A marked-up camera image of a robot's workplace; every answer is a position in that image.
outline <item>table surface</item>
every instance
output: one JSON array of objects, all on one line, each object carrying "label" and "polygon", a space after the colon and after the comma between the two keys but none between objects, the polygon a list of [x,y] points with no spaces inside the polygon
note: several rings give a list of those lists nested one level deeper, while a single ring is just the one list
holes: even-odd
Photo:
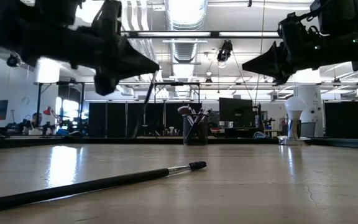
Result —
[{"label": "table surface", "polygon": [[0,150],[0,196],[207,161],[199,172],[0,212],[0,223],[358,223],[358,149],[66,145]]}]

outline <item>white cylinder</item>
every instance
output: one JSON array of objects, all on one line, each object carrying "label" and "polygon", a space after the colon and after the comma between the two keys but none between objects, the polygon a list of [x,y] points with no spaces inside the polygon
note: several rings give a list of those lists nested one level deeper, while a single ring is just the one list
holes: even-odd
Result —
[{"label": "white cylinder", "polygon": [[323,137],[323,102],[321,101],[320,86],[297,86],[294,95],[305,102],[305,109],[301,114],[302,123],[314,122],[315,137]]}]

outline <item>computer monitor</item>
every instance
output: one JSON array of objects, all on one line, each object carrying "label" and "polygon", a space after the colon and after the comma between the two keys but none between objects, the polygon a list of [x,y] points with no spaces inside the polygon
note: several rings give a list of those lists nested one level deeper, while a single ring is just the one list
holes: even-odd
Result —
[{"label": "computer monitor", "polygon": [[252,100],[219,98],[219,120],[233,121],[237,127],[254,127],[255,113]]}]

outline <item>black brush handle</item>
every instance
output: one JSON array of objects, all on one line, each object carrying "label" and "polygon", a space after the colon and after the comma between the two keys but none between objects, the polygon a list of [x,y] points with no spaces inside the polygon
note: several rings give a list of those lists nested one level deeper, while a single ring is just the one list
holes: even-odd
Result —
[{"label": "black brush handle", "polygon": [[30,203],[50,200],[53,198],[59,198],[74,194],[91,192],[94,190],[117,187],[120,185],[134,184],[147,180],[153,180],[161,177],[166,177],[167,175],[169,175],[169,170],[167,168],[164,168],[0,197],[0,211],[21,205],[27,205]]}]

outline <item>robotic arm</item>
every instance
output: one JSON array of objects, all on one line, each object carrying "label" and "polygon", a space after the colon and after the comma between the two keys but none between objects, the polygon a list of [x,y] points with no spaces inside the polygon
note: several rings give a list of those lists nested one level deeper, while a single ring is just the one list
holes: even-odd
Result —
[{"label": "robotic arm", "polygon": [[78,6],[85,0],[0,0],[0,47],[17,52],[35,66],[49,57],[96,70],[96,92],[108,95],[122,79],[155,73],[159,65],[136,51],[121,36],[121,3],[105,0],[90,27],[71,30]]},{"label": "robotic arm", "polygon": [[[358,70],[358,0],[315,0],[311,12],[295,13],[278,23],[283,42],[273,43],[268,52],[242,65],[242,69],[286,83],[296,71],[323,65],[352,62]],[[320,31],[301,23],[318,17]]]}]

